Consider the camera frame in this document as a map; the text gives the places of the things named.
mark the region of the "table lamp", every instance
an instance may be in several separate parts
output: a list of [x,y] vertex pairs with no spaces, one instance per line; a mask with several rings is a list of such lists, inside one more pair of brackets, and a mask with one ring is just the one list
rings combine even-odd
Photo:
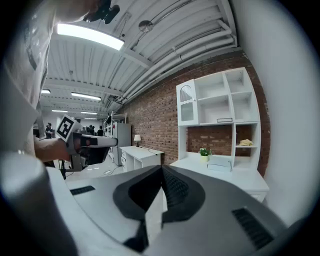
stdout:
[[140,135],[134,135],[133,140],[136,142],[136,146],[139,147],[139,142],[141,141]]

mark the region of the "potted plant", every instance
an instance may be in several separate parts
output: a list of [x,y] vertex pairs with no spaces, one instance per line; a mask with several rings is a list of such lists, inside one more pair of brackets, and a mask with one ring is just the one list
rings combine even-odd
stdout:
[[212,155],[211,149],[200,148],[200,162],[205,163],[209,161],[209,155]]

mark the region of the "vent grille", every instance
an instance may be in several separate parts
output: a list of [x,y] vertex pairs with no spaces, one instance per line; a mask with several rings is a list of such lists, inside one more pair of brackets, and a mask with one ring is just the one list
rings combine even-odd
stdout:
[[89,191],[95,190],[93,186],[84,186],[80,188],[71,189],[70,192],[73,196],[83,194]]
[[250,238],[255,248],[261,249],[273,238],[268,231],[256,220],[256,218],[245,208],[233,210],[232,214]]

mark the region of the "lamp shade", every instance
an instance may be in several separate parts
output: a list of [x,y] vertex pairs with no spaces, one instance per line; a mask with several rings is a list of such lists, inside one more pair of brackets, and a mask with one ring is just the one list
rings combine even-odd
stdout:
[[135,142],[140,142],[141,141],[141,137],[140,135],[134,135],[134,139]]

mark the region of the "white refrigerator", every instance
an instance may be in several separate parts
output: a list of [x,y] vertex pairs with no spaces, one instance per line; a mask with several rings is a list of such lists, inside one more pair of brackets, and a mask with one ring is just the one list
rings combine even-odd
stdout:
[[118,139],[118,145],[112,147],[113,161],[117,166],[122,166],[121,147],[131,146],[131,124],[115,122],[112,127],[112,137]]

